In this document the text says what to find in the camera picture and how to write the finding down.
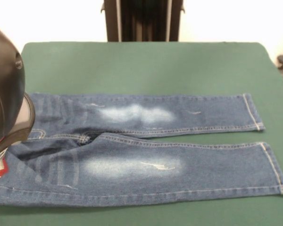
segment jeans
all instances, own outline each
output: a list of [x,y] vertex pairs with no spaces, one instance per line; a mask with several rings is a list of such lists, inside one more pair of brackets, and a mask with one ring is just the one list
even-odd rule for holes
[[107,207],[283,194],[267,143],[198,145],[148,137],[261,131],[250,94],[32,93],[29,139],[6,153],[0,205]]

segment jeans seam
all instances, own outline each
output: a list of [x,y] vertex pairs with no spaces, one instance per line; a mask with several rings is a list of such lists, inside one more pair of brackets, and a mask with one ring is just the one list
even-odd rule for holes
[[263,123],[259,122],[257,124],[251,124],[246,126],[218,126],[218,127],[192,127],[192,128],[182,128],[182,129],[161,129],[155,131],[136,131],[136,130],[89,130],[83,134],[94,134],[94,133],[123,133],[123,134],[167,134],[167,133],[181,133],[181,132],[191,132],[191,131],[214,131],[214,130],[225,130],[225,129],[248,129],[257,126],[263,126]]
[[105,139],[114,141],[121,144],[132,145],[132,146],[143,146],[143,147],[194,147],[194,148],[204,148],[204,149],[237,149],[237,148],[247,148],[258,146],[261,143],[252,144],[240,144],[240,145],[197,145],[197,144],[186,144],[186,143],[155,143],[150,141],[134,140],[119,138],[113,136],[102,135],[99,139]]
[[272,161],[272,159],[271,159],[269,153],[267,152],[267,150],[266,150],[264,144],[263,144],[263,143],[260,143],[260,146],[262,147],[263,152],[264,152],[264,154],[266,155],[266,157],[267,157],[267,159],[268,159],[268,161],[269,161],[269,163],[270,163],[270,165],[271,165],[271,167],[272,167],[272,169],[273,169],[273,171],[274,171],[274,174],[275,174],[275,176],[276,176],[277,182],[278,182],[279,187],[280,187],[280,192],[281,192],[281,194],[283,194],[283,185],[282,185],[281,180],[280,180],[280,174],[279,174],[278,171],[276,170],[275,165],[274,165],[274,163],[273,163],[273,161]]
[[47,192],[47,191],[29,191],[29,190],[22,190],[16,188],[10,188],[7,186],[0,185],[8,190],[18,191],[18,192],[31,192],[31,193],[46,193],[46,194],[59,194],[59,195],[70,195],[70,196],[84,196],[84,197],[128,197],[128,196],[146,196],[146,195],[162,195],[162,194],[178,194],[178,193],[186,193],[186,192],[214,192],[214,191],[231,191],[231,190],[243,190],[243,189],[261,189],[261,188],[279,188],[282,189],[282,186],[259,186],[259,187],[237,187],[237,188],[219,188],[219,189],[211,189],[211,190],[189,190],[189,191],[178,191],[178,192],[164,192],[164,193],[151,193],[151,194],[125,194],[125,195],[81,195],[81,194],[68,194],[68,193],[56,193],[56,192]]
[[252,114],[251,111],[250,111],[250,106],[249,106],[249,104],[248,104],[248,102],[247,102],[247,99],[246,99],[246,97],[245,97],[245,94],[243,94],[243,99],[244,99],[245,105],[246,105],[246,107],[247,107],[247,110],[248,110],[248,112],[249,112],[249,114],[250,114],[251,119],[254,121],[255,125],[257,126],[257,130],[260,130],[260,127],[258,126],[255,117],[253,116],[253,114]]

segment green table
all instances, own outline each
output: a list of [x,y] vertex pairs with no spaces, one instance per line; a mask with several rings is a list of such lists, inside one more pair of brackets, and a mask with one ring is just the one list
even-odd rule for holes
[[[232,95],[249,92],[266,131],[159,138],[268,142],[283,170],[283,78],[257,43],[29,43],[26,91],[52,94]],[[0,206],[0,226],[283,226],[283,197],[120,208]]]

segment distressed whitened area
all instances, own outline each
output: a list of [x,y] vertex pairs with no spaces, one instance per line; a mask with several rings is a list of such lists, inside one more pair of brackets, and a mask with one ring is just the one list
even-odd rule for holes
[[145,123],[154,123],[159,121],[172,121],[174,116],[172,113],[161,108],[145,108],[140,105],[131,105],[120,108],[100,109],[105,120],[112,122],[125,122],[131,120],[140,120]]
[[141,175],[168,176],[181,171],[179,160],[127,160],[127,159],[94,159],[85,163],[85,170],[98,177],[118,178]]

